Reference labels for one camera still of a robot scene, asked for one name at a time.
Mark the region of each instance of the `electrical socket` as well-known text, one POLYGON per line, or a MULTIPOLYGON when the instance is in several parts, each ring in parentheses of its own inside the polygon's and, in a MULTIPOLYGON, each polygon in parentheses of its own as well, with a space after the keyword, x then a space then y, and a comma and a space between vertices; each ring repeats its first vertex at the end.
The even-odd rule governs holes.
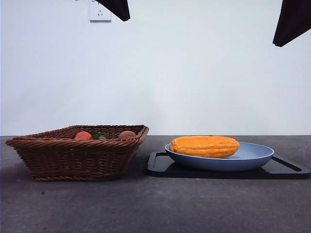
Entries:
POLYGON ((89 0, 90 22, 111 22, 111 11, 96 0, 89 0))

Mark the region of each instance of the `peach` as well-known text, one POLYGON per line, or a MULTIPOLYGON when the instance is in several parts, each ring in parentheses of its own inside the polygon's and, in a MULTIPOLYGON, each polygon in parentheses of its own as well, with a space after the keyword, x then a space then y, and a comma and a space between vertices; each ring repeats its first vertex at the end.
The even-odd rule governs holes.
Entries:
POLYGON ((92 135, 90 135, 88 132, 82 131, 76 134, 75 140, 90 140, 93 139, 92 135))
POLYGON ((136 137, 136 134, 132 131, 123 131, 118 136, 118 138, 120 139, 127 139, 127 138, 133 138, 133 137, 136 137))

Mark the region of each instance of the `gray table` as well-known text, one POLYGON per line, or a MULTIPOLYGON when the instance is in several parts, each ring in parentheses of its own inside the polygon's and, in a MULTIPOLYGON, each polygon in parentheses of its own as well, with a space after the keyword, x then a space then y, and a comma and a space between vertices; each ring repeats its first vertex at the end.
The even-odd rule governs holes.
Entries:
MULTIPOLYGON (((35 182, 1 138, 3 233, 310 233, 311 180, 156 178, 148 157, 175 136, 147 136, 122 179, 35 182)), ((235 136, 311 168, 311 136, 235 136)))

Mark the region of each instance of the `basket rim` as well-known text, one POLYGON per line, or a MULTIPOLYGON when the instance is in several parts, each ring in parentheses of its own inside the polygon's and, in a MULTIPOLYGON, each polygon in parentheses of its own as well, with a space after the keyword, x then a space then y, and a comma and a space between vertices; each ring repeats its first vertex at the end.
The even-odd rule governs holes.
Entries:
POLYGON ((72 125, 56 130, 45 131, 41 133, 29 134, 29 135, 22 135, 22 136, 15 136, 12 139, 6 141, 7 145, 14 144, 14 142, 25 142, 25 143, 42 143, 42 144, 49 144, 52 146, 53 144, 57 143, 66 143, 67 146, 75 145, 75 146, 127 146, 132 144, 140 144, 141 140, 144 140, 145 136, 147 135, 149 128, 145 125, 72 125), (45 133, 53 133, 54 131, 58 130, 66 130, 66 129, 73 129, 75 127, 142 127, 140 132, 133 138, 127 139, 120 139, 120 138, 111 138, 106 140, 98 140, 98 139, 86 139, 86 140, 76 140, 71 138, 53 138, 53 137, 33 137, 40 134, 45 133))

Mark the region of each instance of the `brown wicker basket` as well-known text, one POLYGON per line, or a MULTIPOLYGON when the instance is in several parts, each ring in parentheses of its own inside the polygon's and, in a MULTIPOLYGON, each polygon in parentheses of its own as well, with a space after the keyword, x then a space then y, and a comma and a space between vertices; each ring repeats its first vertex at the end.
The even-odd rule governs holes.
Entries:
POLYGON ((14 137, 6 144, 14 147, 33 180, 109 181, 121 177, 148 130, 144 125, 74 125, 14 137), (126 130, 136 133, 136 137, 118 139, 126 130), (81 131, 95 131, 108 138, 75 140, 81 131))

